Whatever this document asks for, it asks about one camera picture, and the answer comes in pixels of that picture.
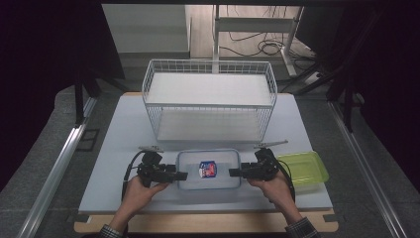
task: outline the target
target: hand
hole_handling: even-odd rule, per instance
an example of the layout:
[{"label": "hand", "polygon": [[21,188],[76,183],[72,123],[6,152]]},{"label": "hand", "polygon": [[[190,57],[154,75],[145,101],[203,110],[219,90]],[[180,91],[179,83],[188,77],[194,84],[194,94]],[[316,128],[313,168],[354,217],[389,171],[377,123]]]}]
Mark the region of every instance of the hand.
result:
[{"label": "hand", "polygon": [[287,180],[284,174],[279,171],[272,180],[248,179],[252,186],[257,186],[262,190],[263,195],[274,203],[275,208],[282,212],[287,224],[292,224],[302,219],[296,204],[291,197]]},{"label": "hand", "polygon": [[123,202],[109,226],[122,233],[129,220],[149,204],[155,194],[167,188],[168,185],[169,183],[158,183],[153,187],[145,187],[140,177],[135,176],[131,178],[127,184]]}]

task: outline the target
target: white wire basket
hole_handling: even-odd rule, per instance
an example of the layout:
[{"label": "white wire basket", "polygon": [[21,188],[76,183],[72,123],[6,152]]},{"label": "white wire basket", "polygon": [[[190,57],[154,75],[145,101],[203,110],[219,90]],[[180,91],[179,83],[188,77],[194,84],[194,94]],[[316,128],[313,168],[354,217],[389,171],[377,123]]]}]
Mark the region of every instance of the white wire basket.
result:
[{"label": "white wire basket", "polygon": [[267,61],[153,59],[143,82],[158,141],[260,142],[276,98]]}]

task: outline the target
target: green lid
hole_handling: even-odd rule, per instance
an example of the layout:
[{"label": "green lid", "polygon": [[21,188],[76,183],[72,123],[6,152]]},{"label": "green lid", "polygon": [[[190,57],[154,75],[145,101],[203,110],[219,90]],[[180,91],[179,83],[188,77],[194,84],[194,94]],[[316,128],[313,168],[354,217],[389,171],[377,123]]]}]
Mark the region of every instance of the green lid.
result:
[{"label": "green lid", "polygon": [[316,152],[282,155],[277,159],[289,166],[295,186],[325,182],[329,178],[328,172]]}]

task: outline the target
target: sticker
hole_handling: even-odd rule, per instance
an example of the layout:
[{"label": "sticker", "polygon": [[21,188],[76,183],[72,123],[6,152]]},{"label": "sticker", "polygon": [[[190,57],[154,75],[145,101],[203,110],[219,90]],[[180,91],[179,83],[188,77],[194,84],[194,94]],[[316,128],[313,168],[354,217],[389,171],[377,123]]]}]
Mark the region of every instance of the sticker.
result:
[{"label": "sticker", "polygon": [[214,161],[201,162],[198,172],[202,179],[215,178],[217,174],[216,163]]}]

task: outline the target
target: person's right hand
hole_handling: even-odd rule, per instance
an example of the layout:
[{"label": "person's right hand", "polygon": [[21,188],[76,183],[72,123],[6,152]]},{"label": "person's right hand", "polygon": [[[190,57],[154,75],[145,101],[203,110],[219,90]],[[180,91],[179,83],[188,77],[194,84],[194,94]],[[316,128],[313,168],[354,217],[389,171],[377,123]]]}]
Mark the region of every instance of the person's right hand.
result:
[{"label": "person's right hand", "polygon": [[296,204],[291,197],[286,177],[279,171],[272,180],[248,179],[252,186],[257,186],[262,190],[263,195],[274,203],[275,208],[282,212],[287,224],[292,224],[302,219]]}]

